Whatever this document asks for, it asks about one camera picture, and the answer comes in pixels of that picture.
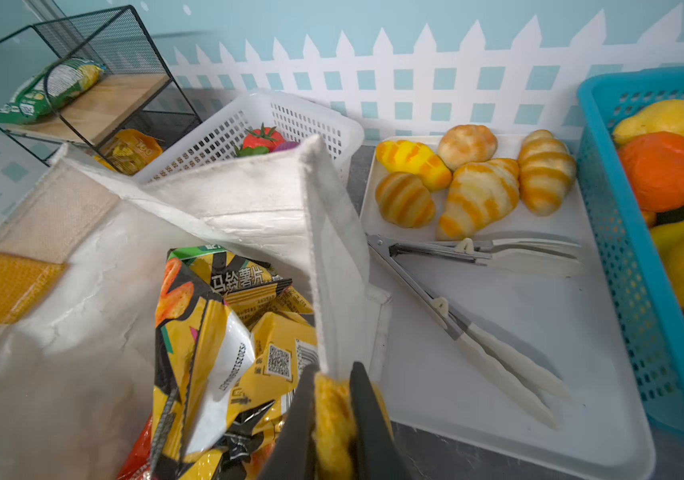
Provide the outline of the red chips bag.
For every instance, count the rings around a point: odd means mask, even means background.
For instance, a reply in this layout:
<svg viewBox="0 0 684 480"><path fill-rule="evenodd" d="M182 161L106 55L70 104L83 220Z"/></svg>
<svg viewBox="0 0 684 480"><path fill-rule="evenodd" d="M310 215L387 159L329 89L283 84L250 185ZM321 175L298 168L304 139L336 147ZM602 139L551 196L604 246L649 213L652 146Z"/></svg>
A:
<svg viewBox="0 0 684 480"><path fill-rule="evenodd" d="M151 459L150 452L152 446L152 418L149 417L138 439L134 443L128 454L121 470L116 477L117 480L150 480L151 479Z"/></svg>

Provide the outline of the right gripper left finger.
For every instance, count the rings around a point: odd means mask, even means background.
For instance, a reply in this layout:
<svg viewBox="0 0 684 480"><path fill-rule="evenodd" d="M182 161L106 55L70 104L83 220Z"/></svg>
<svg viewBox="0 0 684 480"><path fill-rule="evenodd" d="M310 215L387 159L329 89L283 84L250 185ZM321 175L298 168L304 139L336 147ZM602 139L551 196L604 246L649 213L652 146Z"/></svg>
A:
<svg viewBox="0 0 684 480"><path fill-rule="evenodd" d="M311 364L302 373L284 427L259 480L316 478L315 376L318 366Z"/></svg>

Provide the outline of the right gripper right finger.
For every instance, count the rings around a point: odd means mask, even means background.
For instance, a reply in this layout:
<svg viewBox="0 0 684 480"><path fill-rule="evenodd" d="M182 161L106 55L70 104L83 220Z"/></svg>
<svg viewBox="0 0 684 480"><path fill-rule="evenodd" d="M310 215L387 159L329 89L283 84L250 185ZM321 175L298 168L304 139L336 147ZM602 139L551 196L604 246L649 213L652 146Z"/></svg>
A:
<svg viewBox="0 0 684 480"><path fill-rule="evenodd" d="M373 385L361 362L353 364L349 379L356 424L355 466L358 479L409 479Z"/></svg>

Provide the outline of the yellow black chips bag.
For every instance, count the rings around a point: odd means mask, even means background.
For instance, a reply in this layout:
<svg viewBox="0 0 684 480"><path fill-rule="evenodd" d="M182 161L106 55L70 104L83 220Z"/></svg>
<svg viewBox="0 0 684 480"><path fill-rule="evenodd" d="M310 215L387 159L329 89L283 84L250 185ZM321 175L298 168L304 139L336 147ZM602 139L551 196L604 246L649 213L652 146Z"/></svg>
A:
<svg viewBox="0 0 684 480"><path fill-rule="evenodd" d="M318 360L312 304L266 261L177 248L154 331L148 477L258 477Z"/></svg>

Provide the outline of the white canvas tote bag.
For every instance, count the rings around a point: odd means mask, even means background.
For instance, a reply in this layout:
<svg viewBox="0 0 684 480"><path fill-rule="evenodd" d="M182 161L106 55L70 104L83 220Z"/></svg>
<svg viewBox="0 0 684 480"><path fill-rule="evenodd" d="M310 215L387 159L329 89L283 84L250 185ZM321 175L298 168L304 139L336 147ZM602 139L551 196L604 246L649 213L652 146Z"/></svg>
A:
<svg viewBox="0 0 684 480"><path fill-rule="evenodd" d="M0 479L112 479L151 410L167 252L219 244L269 262L314 306L323 372L381 377L390 296L319 135L148 184L63 145L0 226L0 253L63 263L53 290L0 322Z"/></svg>

